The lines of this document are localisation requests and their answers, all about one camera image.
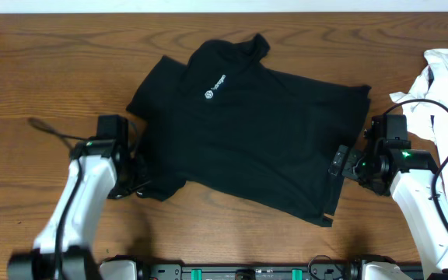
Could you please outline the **black polo shirt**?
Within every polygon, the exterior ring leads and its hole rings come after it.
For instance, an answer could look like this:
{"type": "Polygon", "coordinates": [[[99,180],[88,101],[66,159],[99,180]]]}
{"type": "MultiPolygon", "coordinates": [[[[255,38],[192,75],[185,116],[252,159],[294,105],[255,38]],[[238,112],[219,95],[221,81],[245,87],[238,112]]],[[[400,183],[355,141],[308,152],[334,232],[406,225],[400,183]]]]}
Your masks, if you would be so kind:
{"type": "Polygon", "coordinates": [[[256,35],[206,41],[187,64],[159,60],[127,106],[147,123],[141,198],[164,201],[193,181],[331,226],[343,180],[328,170],[355,144],[370,88],[265,68],[269,49],[256,35]]]}

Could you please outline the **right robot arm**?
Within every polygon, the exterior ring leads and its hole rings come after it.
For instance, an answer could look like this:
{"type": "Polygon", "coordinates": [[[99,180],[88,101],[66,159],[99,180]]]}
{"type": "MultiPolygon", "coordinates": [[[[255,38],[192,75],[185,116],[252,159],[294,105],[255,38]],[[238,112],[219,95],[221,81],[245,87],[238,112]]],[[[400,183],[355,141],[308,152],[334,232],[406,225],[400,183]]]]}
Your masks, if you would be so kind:
{"type": "Polygon", "coordinates": [[[379,138],[363,150],[338,146],[329,171],[392,198],[406,220],[424,278],[448,278],[447,168],[407,140],[379,138]]]}

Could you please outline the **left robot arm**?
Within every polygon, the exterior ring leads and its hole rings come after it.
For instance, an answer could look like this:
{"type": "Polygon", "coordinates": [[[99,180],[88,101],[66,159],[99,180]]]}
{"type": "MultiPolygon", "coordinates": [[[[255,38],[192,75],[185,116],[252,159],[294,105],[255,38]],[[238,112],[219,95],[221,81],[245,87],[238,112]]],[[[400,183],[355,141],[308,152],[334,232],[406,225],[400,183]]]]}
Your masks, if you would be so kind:
{"type": "Polygon", "coordinates": [[[10,279],[140,279],[134,257],[114,257],[97,264],[91,252],[105,202],[121,198],[121,181],[130,167],[124,140],[90,139],[70,153],[68,180],[45,228],[28,253],[14,253],[10,279]]]}

